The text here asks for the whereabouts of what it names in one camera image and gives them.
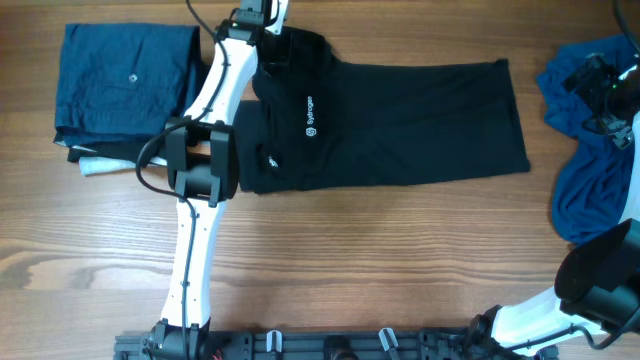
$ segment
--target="wooden surface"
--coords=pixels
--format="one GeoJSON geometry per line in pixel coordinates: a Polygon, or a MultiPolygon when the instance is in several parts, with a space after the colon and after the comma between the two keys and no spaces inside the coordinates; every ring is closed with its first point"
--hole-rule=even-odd
{"type": "MultiPolygon", "coordinates": [[[[64,24],[194,21],[179,0],[0,3],[0,359],[111,359],[114,336],[158,319],[175,202],[130,172],[83,178],[52,144],[64,24]]],[[[236,5],[196,4],[211,24],[236,5]]],[[[630,22],[638,15],[635,7],[630,22]]],[[[289,19],[325,34],[351,62],[509,58],[532,172],[238,194],[217,245],[213,328],[460,326],[551,286],[568,244],[553,230],[550,199],[576,143],[544,124],[534,79],[558,46],[617,33],[607,2],[294,0],[289,19]]],[[[210,44],[203,39],[208,59],[210,44]]],[[[639,353],[632,336],[606,353],[578,339],[561,358],[639,353]]]]}

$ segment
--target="wooden table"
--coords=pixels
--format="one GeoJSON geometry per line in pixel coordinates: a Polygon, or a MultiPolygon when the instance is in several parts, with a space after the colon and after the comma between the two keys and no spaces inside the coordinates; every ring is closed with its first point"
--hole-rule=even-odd
{"type": "MultiPolygon", "coordinates": [[[[238,5],[200,3],[210,24],[238,5]]],[[[639,14],[629,11],[630,22],[639,14]]],[[[111,359],[115,335],[158,320],[175,202],[131,172],[83,178],[52,144],[64,24],[132,21],[194,23],[180,0],[0,5],[0,359],[111,359]]],[[[553,230],[550,201],[576,142],[543,122],[535,76],[560,45],[618,32],[607,2],[294,0],[288,24],[326,35],[355,63],[509,58],[532,171],[238,194],[217,245],[213,328],[462,326],[552,286],[568,243],[553,230]]],[[[203,49],[211,59],[204,36],[203,49]]],[[[152,177],[164,182],[162,172],[152,177]]],[[[605,353],[576,339],[561,351],[565,360],[631,359],[640,339],[629,335],[605,353]]]]}

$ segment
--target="robotic arm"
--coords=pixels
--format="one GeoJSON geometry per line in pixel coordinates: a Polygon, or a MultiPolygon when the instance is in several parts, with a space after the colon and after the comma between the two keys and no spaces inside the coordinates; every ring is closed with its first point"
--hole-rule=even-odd
{"type": "MultiPolygon", "coordinates": [[[[288,6],[288,0],[242,0],[235,19],[223,21],[216,30],[213,66],[185,113],[194,120],[173,119],[167,124],[169,184],[181,199],[169,295],[150,332],[116,338],[114,360],[323,359],[323,340],[337,334],[209,331],[216,236],[226,201],[238,184],[231,125],[258,66],[287,61],[287,39],[279,34],[288,6]],[[211,155],[187,151],[200,141],[210,142],[211,155]]],[[[384,328],[341,335],[353,340],[360,360],[551,360],[557,356],[552,345],[580,333],[600,349],[623,333],[640,332],[639,267],[640,222],[628,220],[574,250],[562,264],[555,288],[519,305],[496,306],[476,316],[467,328],[384,328]],[[591,335],[605,333],[611,334],[608,340],[594,344],[591,335]]]]}

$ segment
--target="wood grain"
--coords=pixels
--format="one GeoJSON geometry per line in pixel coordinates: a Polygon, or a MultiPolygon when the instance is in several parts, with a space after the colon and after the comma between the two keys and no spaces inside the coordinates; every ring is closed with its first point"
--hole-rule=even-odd
{"type": "MultiPolygon", "coordinates": [[[[197,3],[211,24],[236,5],[197,3]]],[[[634,23],[640,7],[631,9],[634,23]]],[[[175,202],[131,173],[82,178],[51,143],[64,24],[130,21],[193,23],[178,0],[0,3],[0,359],[110,359],[115,335],[148,330],[159,316],[175,202]]],[[[293,2],[289,25],[325,34],[356,63],[509,58],[533,170],[238,194],[217,245],[214,328],[461,326],[552,285],[568,244],[553,230],[550,199],[576,144],[544,124],[535,76],[560,45],[618,32],[607,2],[307,0],[293,2]]],[[[210,59],[210,40],[202,44],[210,59]]],[[[148,176],[164,183],[161,171],[148,176]]],[[[606,353],[576,339],[562,359],[638,352],[631,336],[606,353]]]]}

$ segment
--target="blue cloth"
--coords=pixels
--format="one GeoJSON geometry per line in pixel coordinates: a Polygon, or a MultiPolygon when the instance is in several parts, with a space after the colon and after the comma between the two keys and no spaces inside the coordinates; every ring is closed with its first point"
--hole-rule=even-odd
{"type": "Polygon", "coordinates": [[[69,24],[56,130],[66,146],[148,139],[184,113],[203,79],[197,26],[69,24]]]}
{"type": "Polygon", "coordinates": [[[557,57],[537,77],[548,105],[545,122],[579,141],[578,150],[558,176],[551,215],[565,240],[582,244],[618,224],[627,200],[633,146],[621,151],[606,137],[582,128],[591,110],[562,82],[593,53],[603,54],[609,64],[626,71],[635,64],[634,49],[622,36],[563,46],[557,57]]]}

